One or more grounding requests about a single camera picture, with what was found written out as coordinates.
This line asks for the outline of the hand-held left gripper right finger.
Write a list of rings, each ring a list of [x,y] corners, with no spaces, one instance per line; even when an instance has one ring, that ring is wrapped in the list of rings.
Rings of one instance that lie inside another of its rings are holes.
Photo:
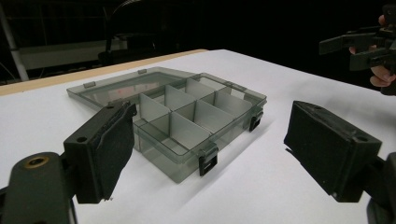
[[[284,144],[315,181],[340,203],[356,203],[360,175],[382,142],[331,111],[295,101]]]

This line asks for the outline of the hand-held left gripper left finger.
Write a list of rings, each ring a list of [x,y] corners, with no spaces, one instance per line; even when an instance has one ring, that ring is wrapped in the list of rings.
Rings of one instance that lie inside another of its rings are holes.
[[[105,106],[64,140],[66,160],[77,169],[79,203],[99,203],[112,195],[133,152],[135,115],[130,102]]]

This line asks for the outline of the clear grey compartment box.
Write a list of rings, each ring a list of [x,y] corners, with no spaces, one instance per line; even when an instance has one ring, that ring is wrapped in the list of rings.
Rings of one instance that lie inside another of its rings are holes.
[[[174,182],[205,175],[219,152],[261,122],[266,96],[231,81],[164,67],[87,82],[67,90],[93,108],[136,105],[134,148]]]

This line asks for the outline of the pale long bench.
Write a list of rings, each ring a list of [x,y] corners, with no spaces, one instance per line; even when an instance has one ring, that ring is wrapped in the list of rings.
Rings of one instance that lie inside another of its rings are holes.
[[[20,48],[21,61],[27,70],[95,61],[106,50],[106,41]]]

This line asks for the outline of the grey metal stand pole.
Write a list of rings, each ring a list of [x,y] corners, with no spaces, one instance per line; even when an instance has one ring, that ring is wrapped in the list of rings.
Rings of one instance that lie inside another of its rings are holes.
[[[15,43],[14,36],[13,36],[13,34],[11,32],[11,29],[10,29],[10,26],[8,24],[5,11],[4,11],[3,6],[2,6],[1,3],[0,3],[0,23],[1,23],[2,27],[3,27],[3,30],[4,30],[6,39],[7,39],[9,51],[10,51],[10,54],[11,54],[11,56],[13,58],[15,66],[17,68],[19,77],[20,77],[21,81],[28,81],[29,77],[27,75],[25,66],[22,63],[21,55],[20,55],[20,52],[19,52],[19,48],[17,47],[17,45]]]

